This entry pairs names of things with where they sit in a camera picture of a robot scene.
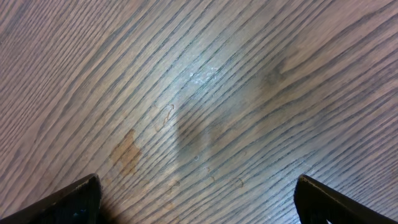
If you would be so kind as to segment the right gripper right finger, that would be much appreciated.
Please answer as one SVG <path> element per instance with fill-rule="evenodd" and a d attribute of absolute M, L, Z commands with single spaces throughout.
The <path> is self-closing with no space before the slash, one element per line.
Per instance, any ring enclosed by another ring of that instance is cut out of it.
<path fill-rule="evenodd" d="M 294 204 L 302 224 L 397 224 L 307 175 L 297 179 Z"/>

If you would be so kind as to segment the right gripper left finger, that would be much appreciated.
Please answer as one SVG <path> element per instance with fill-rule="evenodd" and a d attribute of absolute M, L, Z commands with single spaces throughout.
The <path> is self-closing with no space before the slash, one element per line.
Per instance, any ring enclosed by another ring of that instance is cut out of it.
<path fill-rule="evenodd" d="M 96 174 L 89 174 L 36 203 L 1 219 L 1 224 L 96 223 L 102 190 Z"/>

